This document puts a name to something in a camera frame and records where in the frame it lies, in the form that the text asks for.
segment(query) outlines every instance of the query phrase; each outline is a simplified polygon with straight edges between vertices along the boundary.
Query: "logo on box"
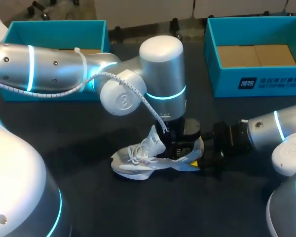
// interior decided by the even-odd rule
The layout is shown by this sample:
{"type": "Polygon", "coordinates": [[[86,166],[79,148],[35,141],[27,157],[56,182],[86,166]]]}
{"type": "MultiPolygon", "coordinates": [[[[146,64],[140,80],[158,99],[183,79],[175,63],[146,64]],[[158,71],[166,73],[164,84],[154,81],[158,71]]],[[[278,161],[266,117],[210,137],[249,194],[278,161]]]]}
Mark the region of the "logo on box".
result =
{"type": "Polygon", "coordinates": [[[241,78],[238,89],[253,89],[257,78],[241,78]]]}

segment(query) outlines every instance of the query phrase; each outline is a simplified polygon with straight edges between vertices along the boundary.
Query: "shoe sole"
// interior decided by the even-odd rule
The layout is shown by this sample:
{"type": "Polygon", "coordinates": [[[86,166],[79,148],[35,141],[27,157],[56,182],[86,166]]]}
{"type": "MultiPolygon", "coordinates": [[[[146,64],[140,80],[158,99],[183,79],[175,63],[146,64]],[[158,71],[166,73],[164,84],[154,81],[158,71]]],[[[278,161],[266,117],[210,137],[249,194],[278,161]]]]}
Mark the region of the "shoe sole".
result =
{"type": "Polygon", "coordinates": [[[134,180],[145,180],[145,179],[148,179],[151,174],[154,172],[154,170],[152,171],[148,171],[144,174],[124,174],[124,173],[120,173],[114,169],[112,169],[116,174],[120,175],[120,176],[123,176],[125,178],[128,178],[128,179],[134,179],[134,180]]]}

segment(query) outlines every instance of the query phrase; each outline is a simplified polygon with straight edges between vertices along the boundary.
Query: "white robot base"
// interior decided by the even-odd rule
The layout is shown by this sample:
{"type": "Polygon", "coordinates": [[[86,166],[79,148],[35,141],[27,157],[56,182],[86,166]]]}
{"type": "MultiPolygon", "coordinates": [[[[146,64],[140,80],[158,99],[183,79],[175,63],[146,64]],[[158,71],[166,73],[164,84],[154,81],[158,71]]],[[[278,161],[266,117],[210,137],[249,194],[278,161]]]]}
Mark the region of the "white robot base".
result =
{"type": "Polygon", "coordinates": [[[0,125],[0,237],[69,237],[69,208],[38,152],[0,125]]]}

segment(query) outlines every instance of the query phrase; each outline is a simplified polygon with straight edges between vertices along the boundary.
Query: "silver robotic arm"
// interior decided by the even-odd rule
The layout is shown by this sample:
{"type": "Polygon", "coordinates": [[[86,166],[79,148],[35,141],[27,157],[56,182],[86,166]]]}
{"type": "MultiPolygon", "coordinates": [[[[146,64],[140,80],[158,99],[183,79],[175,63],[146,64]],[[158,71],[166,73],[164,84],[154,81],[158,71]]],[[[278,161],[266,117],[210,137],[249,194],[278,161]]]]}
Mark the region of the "silver robotic arm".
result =
{"type": "Polygon", "coordinates": [[[52,98],[79,87],[74,92],[97,93],[111,114],[129,114],[141,99],[112,74],[142,95],[147,92],[146,99],[162,120],[174,120],[185,113],[183,46],[178,39],[150,38],[141,45],[138,57],[125,62],[110,53],[75,52],[0,43],[0,88],[52,98]]]}

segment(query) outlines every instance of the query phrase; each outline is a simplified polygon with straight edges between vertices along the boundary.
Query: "cardboard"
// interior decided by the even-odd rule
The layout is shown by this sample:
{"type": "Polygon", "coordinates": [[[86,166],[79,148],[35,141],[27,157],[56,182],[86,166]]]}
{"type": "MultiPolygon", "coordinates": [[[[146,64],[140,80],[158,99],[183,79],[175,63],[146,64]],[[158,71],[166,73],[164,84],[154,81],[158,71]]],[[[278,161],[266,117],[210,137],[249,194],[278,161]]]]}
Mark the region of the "cardboard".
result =
{"type": "Polygon", "coordinates": [[[223,68],[296,66],[286,44],[218,46],[223,68]]]}
{"type": "Polygon", "coordinates": [[[260,67],[254,46],[218,46],[223,68],[260,67]]]}
{"type": "MultiPolygon", "coordinates": [[[[62,52],[74,53],[74,49],[60,49],[62,52]]],[[[80,52],[83,54],[96,54],[101,53],[100,49],[80,49],[80,52]]]]}
{"type": "Polygon", "coordinates": [[[255,45],[261,66],[296,66],[286,44],[255,45]]]}

